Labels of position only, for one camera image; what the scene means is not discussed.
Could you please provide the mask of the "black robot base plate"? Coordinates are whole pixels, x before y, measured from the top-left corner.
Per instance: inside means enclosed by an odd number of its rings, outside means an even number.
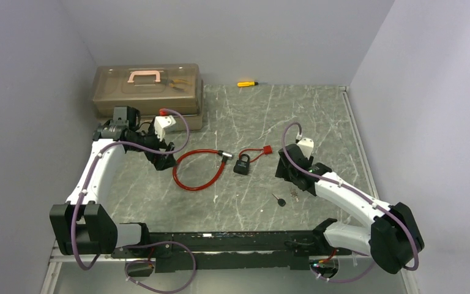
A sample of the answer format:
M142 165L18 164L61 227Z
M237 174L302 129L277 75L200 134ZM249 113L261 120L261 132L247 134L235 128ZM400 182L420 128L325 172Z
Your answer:
M335 249L311 230L266 232L154 232L143 243L119 247L111 257L146 259L156 273L180 270L288 268L309 270L327 257L349 255Z

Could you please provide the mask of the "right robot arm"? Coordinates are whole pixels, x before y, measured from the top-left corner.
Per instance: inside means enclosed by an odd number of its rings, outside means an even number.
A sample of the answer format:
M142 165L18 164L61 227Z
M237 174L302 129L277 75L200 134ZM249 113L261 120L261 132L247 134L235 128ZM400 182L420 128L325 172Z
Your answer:
M373 198L340 178L331 168L307 157L299 142L278 152L276 177L346 211L359 225L328 218L313 229L315 244L370 256L384 271L396 274L415 263L424 241L411 209Z

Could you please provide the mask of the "black padlock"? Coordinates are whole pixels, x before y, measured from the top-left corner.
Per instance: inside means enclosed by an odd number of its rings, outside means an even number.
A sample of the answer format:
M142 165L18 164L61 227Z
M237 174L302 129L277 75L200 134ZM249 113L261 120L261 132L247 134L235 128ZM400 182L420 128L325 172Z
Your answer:
M236 161L233 172L239 175L248 175L250 171L250 156L248 154L241 154Z

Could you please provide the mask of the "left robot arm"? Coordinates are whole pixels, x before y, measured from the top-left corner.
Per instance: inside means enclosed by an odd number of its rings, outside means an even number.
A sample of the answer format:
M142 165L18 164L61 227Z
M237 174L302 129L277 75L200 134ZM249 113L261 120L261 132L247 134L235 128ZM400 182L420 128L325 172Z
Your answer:
M176 163L174 143L165 141L181 114L163 108L146 131L134 107L115 107L113 117L92 136L89 160L76 188L63 204L53 205L49 217L63 255L112 254L120 247L145 245L149 230L142 222L117 224L105 209L113 177L128 152L143 152L156 170Z

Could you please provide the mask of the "red cable lock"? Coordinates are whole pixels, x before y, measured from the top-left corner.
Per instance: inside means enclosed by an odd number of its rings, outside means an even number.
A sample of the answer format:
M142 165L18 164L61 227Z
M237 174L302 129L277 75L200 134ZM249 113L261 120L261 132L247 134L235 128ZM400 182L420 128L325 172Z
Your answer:
M186 159L187 157L189 156L192 156L192 155L196 155L196 154L202 154L202 153L208 153L208 154L215 154L215 155L218 155L222 158L222 161L221 161L221 164L216 172L216 174L213 176L212 179L210 179L207 183L205 184L202 184L200 186L196 186L196 187L191 187L191 186L187 186L185 184L183 184L179 178L178 178L178 175L177 175L177 171L178 171L178 167L179 167L179 164L184 160ZM227 151L222 151L222 150L215 150L215 149L196 149L196 150L192 150L192 151L189 151L189 152L186 152L185 154L181 155L180 158L178 158L178 160L176 161L176 164L175 166L173 167L173 170L172 170L172 176L173 176L173 179L174 179L174 182L183 190L187 190L187 191L192 191L192 192L195 192L195 191L200 191L200 190L204 190L204 189L207 189L208 187L210 187L211 185L215 184L215 182L221 177L225 167L226 167L226 164L229 160L231 160L233 158L233 154L232 153L229 153Z

